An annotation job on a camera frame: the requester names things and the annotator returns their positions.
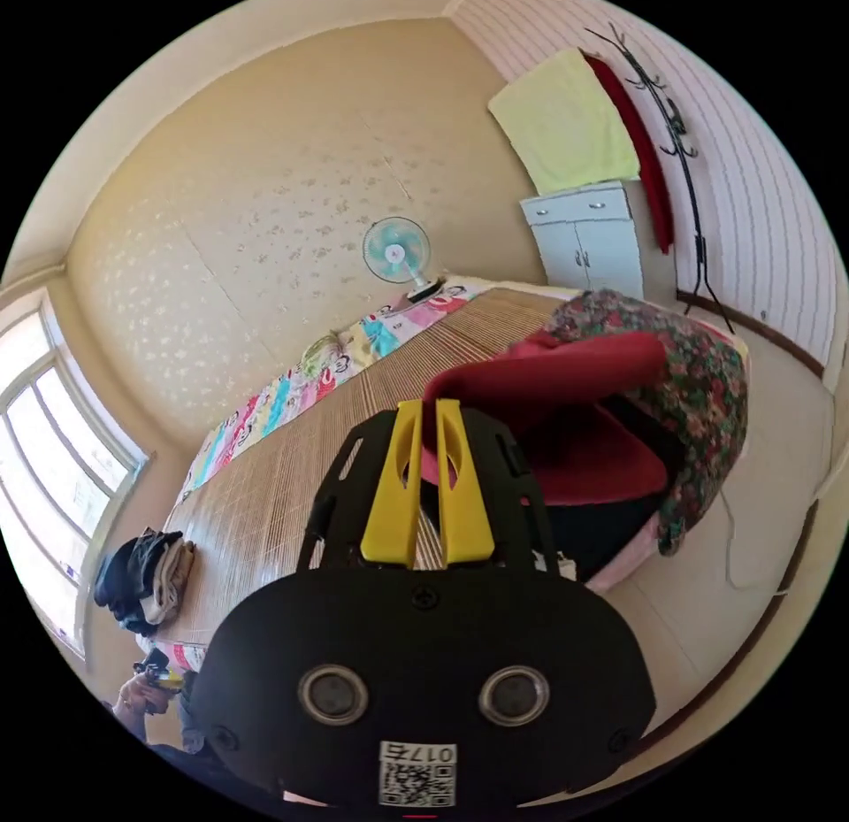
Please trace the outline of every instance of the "striped wall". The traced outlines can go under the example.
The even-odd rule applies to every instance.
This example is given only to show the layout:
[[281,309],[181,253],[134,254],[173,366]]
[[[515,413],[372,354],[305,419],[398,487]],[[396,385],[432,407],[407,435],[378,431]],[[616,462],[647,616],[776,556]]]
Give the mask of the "striped wall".
[[[601,0],[462,0],[456,25],[507,81],[569,46],[599,54],[634,78],[609,22],[650,75],[658,73],[689,134],[711,285],[720,300],[786,335],[819,362],[829,356],[838,249],[813,192],[772,131],[724,79],[663,32]],[[647,91],[626,87],[658,144],[670,146]],[[692,212],[679,161],[659,152],[676,222],[678,287],[696,282]]]

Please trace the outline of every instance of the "hand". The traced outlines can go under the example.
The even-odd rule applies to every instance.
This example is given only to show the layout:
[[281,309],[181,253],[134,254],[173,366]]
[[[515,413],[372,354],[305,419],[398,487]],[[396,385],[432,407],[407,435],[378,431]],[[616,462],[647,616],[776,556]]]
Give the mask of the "hand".
[[144,673],[128,680],[119,692],[120,702],[135,715],[165,713],[172,697],[173,693],[155,687]]

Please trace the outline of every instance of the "black coat rack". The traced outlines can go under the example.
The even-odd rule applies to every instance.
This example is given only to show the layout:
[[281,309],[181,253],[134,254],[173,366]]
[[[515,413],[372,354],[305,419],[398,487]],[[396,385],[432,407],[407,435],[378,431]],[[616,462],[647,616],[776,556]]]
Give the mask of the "black coat rack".
[[[661,110],[663,119],[666,122],[666,129],[669,132],[669,138],[672,141],[672,149],[668,150],[666,147],[661,146],[660,150],[665,152],[668,156],[677,156],[678,160],[681,162],[681,169],[684,171],[684,178],[687,183],[687,191],[690,196],[690,205],[692,207],[692,223],[696,242],[697,278],[696,287],[692,290],[692,292],[694,296],[698,294],[699,288],[701,288],[701,283],[704,282],[705,288],[710,293],[711,297],[713,297],[714,303],[716,303],[719,312],[725,320],[725,325],[729,328],[731,333],[734,334],[734,327],[731,325],[728,315],[725,314],[723,305],[719,302],[719,299],[716,297],[714,290],[710,287],[710,281],[708,280],[708,245],[705,241],[705,236],[701,231],[699,204],[696,200],[696,190],[692,184],[690,166],[687,164],[687,159],[696,158],[699,155],[699,152],[693,147],[687,149],[684,146],[681,140],[682,136],[687,134],[684,119],[681,117],[681,112],[678,110],[675,103],[669,99],[668,95],[664,94],[663,98],[661,98],[660,91],[665,91],[666,85],[661,84],[660,76],[654,76],[652,79],[652,77],[649,76],[649,74],[643,69],[643,65],[640,64],[640,62],[634,57],[631,50],[625,46],[625,35],[621,32],[617,32],[613,23],[610,23],[609,25],[610,30],[613,33],[614,40],[610,40],[609,37],[593,31],[591,28],[585,27],[585,29],[591,35],[595,35],[605,43],[609,43],[611,46],[616,47],[619,54],[622,55],[622,57],[631,65],[632,69],[639,77],[636,81],[634,79],[626,79],[626,81],[633,85],[637,90],[648,90],[652,95],[652,99],[654,99],[654,104]],[[691,307],[692,303],[687,304],[684,314],[689,314]]]

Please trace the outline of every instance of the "cabinet door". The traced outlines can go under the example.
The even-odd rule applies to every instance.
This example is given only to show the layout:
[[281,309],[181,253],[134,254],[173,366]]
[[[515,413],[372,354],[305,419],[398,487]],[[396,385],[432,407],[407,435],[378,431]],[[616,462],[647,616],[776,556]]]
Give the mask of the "cabinet door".
[[531,230],[537,239],[549,285],[563,288],[590,287],[574,223],[546,223],[531,227]]
[[575,224],[593,291],[612,288],[642,299],[643,271],[632,220],[595,220]]

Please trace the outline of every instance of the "white floor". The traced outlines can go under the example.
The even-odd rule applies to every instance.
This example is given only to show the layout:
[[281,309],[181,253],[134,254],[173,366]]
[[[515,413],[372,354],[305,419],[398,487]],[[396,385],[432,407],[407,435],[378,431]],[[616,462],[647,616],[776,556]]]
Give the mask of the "white floor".
[[646,657],[658,699],[649,731],[690,702],[752,632],[829,469],[830,394],[783,350],[735,331],[751,351],[752,381],[746,455],[723,490],[730,516],[717,498],[674,557],[650,560],[606,595]]

